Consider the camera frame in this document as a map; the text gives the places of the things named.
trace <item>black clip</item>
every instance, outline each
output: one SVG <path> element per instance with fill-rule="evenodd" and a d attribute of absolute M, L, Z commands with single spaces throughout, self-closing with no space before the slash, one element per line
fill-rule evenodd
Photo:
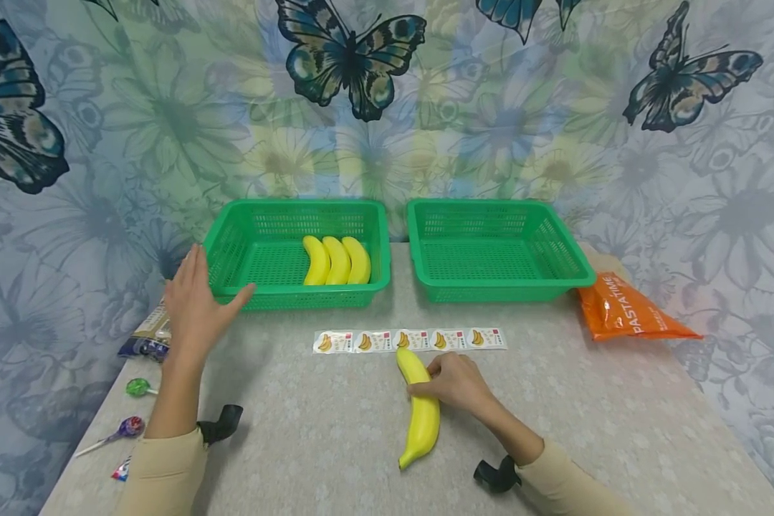
<path fill-rule="evenodd" d="M 215 442 L 223 441 L 235 434 L 237 424 L 241 420 L 241 414 L 244 413 L 244 407 L 237 404 L 225 404 L 221 408 L 221 415 L 218 421 L 198 421 L 198 428 L 204 436 L 204 444 L 212 445 Z"/>
<path fill-rule="evenodd" d="M 481 461 L 473 472 L 473 478 L 494 495 L 509 491 L 514 484 L 522 485 L 522 479 L 516 474 L 516 463 L 509 455 L 502 459 L 499 469 Z"/>

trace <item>green lollipop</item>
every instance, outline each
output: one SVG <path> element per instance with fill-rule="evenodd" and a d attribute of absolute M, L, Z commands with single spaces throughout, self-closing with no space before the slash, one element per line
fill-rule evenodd
<path fill-rule="evenodd" d="M 141 396 L 146 396 L 148 394 L 157 396 L 158 392 L 150 388 L 146 378 L 134 378 L 133 380 L 129 380 L 126 384 L 126 394 L 140 398 Z"/>

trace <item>table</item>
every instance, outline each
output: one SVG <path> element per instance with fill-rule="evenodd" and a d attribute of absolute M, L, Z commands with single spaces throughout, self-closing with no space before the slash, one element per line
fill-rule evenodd
<path fill-rule="evenodd" d="M 505 452 L 467 415 L 445 407 L 435 449 L 398 471 L 410 403 L 389 353 L 312 354 L 316 330 L 500 326 L 510 349 L 470 356 L 492 390 L 534 430 L 642 515 L 774 515 L 774 491 L 661 342 L 595 344 L 575 295 L 551 303 L 432 305 L 414 284 L 407 244 L 392 244 L 393 281 L 362 310 L 242 315 L 204 371 L 202 419 L 224 403 L 242 427 L 210 451 L 194 515 L 528 515 L 517 489 L 492 496 L 472 479 Z M 425 362 L 434 353 L 422 353 Z M 154 398 L 124 386 L 160 371 L 129 360 L 82 449 Z M 69 462 L 42 515 L 110 515 L 130 454 L 117 441 Z"/>

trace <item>banana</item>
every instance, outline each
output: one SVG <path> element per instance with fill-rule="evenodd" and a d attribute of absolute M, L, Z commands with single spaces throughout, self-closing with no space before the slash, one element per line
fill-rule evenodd
<path fill-rule="evenodd" d="M 407 348 L 410 346 L 410 339 L 407 338 L 407 333 L 405 332 L 398 332 L 398 347 L 399 348 Z"/>
<path fill-rule="evenodd" d="M 353 262 L 353 267 L 350 268 L 350 277 L 347 278 L 347 284 L 365 285 L 369 283 L 370 255 L 367 254 L 364 246 L 351 236 L 345 236 L 340 240 L 340 243 L 344 245 L 344 249 L 347 249 L 350 261 Z"/>
<path fill-rule="evenodd" d="M 373 347 L 373 341 L 370 339 L 369 335 L 362 335 L 361 336 L 361 344 L 359 344 L 358 348 L 361 349 L 361 351 L 367 351 L 368 349 Z"/>
<path fill-rule="evenodd" d="M 447 346 L 447 341 L 441 333 L 436 332 L 436 343 L 434 343 L 434 346 L 439 349 L 444 349 Z"/>
<path fill-rule="evenodd" d="M 324 333 L 324 337 L 321 339 L 321 344 L 318 346 L 318 351 L 326 353 L 333 346 L 333 342 L 330 340 L 330 336 Z"/>
<path fill-rule="evenodd" d="M 330 272 L 327 285 L 346 285 L 350 276 L 350 255 L 347 249 L 334 236 L 325 236 L 324 247 L 330 255 Z"/>
<path fill-rule="evenodd" d="M 407 348 L 396 350 L 396 362 L 407 384 L 430 381 L 430 373 L 419 357 Z M 410 426 L 407 428 L 407 444 L 404 453 L 398 458 L 398 468 L 403 471 L 419 457 L 423 457 L 434 449 L 438 439 L 439 402 L 433 398 L 411 396 L 410 402 L 413 414 L 410 416 Z"/>
<path fill-rule="evenodd" d="M 315 236 L 307 235 L 301 240 L 304 249 L 310 255 L 310 270 L 304 278 L 305 285 L 323 285 L 327 282 L 327 275 L 330 272 L 330 256 L 327 248 L 321 244 L 321 240 Z"/>

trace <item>orange plastic bag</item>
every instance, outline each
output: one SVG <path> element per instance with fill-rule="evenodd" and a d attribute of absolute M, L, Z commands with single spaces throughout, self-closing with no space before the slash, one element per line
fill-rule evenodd
<path fill-rule="evenodd" d="M 702 338 L 665 315 L 613 272 L 599 272 L 592 287 L 578 291 L 585 321 L 595 341 L 614 337 Z"/>

